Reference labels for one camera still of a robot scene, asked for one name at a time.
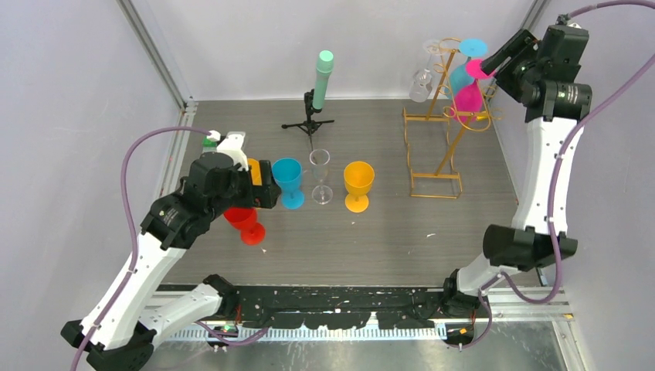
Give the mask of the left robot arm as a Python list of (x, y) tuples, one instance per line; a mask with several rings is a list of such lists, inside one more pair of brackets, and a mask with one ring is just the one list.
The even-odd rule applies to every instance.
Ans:
[(147, 303), (175, 264), (226, 210), (271, 209), (281, 190), (272, 165), (260, 162), (261, 183), (250, 167), (225, 152), (206, 152), (173, 193), (155, 200), (140, 226), (131, 227), (133, 248), (96, 307), (67, 322), (62, 337), (95, 370), (139, 370), (166, 338), (187, 325), (215, 316), (231, 318), (239, 294), (212, 274), (189, 293), (156, 310)]

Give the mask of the clear wine glass front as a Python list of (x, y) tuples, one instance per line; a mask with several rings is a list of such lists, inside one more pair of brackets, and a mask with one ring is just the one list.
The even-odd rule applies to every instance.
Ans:
[(310, 153), (309, 159), (312, 175), (317, 182), (312, 190), (312, 198), (319, 205), (326, 205), (333, 198), (331, 187), (326, 185), (331, 160), (330, 153), (325, 149), (317, 148)]

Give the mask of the orange wine glass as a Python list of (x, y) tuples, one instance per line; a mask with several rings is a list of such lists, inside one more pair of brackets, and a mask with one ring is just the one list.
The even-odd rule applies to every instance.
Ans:
[(248, 158), (249, 171), (254, 186), (262, 185), (262, 176), (260, 170), (260, 162), (254, 158)]
[(353, 213), (366, 211), (369, 205), (368, 193), (375, 180), (375, 170), (367, 162), (356, 161), (344, 168), (344, 186), (347, 195), (344, 204)]

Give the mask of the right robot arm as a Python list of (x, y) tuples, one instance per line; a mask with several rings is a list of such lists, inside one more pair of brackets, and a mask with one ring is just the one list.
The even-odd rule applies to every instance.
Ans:
[(498, 281), (560, 264), (577, 251), (568, 235), (566, 202), (592, 100), (592, 88), (575, 82), (588, 41), (589, 33), (577, 26), (549, 26), (541, 39), (522, 29), (492, 56), (467, 62), (473, 80), (493, 77), (525, 107), (528, 171), (511, 225), (490, 225), (481, 254), (444, 281), (444, 315), (471, 315), (480, 307), (480, 294)]

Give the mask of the blue wine glass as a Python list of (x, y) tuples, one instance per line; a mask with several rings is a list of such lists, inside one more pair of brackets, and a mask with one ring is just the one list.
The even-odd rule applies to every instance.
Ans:
[(303, 169), (295, 158), (281, 158), (273, 163), (273, 178), (282, 190), (282, 203), (287, 209), (295, 210), (304, 204), (301, 190)]

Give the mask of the red wine glass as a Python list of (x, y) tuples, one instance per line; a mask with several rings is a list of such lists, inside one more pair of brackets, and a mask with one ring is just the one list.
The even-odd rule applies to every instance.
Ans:
[(258, 221), (255, 208), (232, 207), (223, 216), (227, 222), (240, 233), (241, 241), (246, 245), (257, 245), (265, 239), (266, 230)]

